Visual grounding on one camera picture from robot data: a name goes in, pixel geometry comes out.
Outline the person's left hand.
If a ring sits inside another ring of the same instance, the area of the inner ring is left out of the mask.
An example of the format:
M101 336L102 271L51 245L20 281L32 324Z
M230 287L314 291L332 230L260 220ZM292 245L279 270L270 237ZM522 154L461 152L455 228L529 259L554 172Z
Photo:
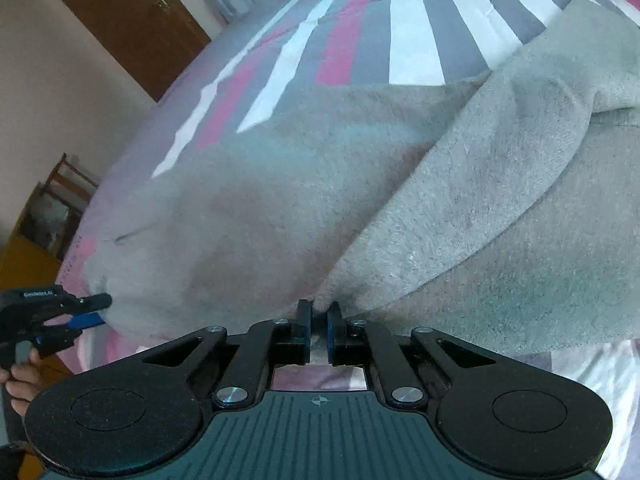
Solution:
M9 393L12 410L24 417L30 404L43 388L41 359L35 348L29 351L28 359L0 370L0 380Z

